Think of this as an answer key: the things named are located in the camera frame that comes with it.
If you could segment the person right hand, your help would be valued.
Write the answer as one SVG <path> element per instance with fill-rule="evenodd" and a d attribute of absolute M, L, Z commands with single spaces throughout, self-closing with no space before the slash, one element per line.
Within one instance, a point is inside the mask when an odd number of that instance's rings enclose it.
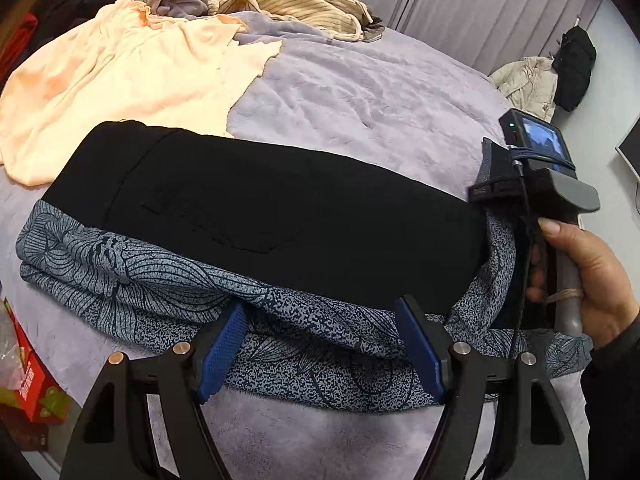
<path fill-rule="evenodd" d="M 600 349 L 639 315 L 628 275 L 608 244 L 579 226 L 540 218 L 544 239 L 576 264 L 582 280 L 582 329 Z"/>

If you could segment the right forearm black sleeve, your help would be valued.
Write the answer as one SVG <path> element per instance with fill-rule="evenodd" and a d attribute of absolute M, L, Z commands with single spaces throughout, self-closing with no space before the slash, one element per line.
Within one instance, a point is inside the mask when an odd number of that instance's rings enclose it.
<path fill-rule="evenodd" d="M 591 352 L 580 384 L 589 422 L 591 479 L 640 477 L 639 322 Z"/>

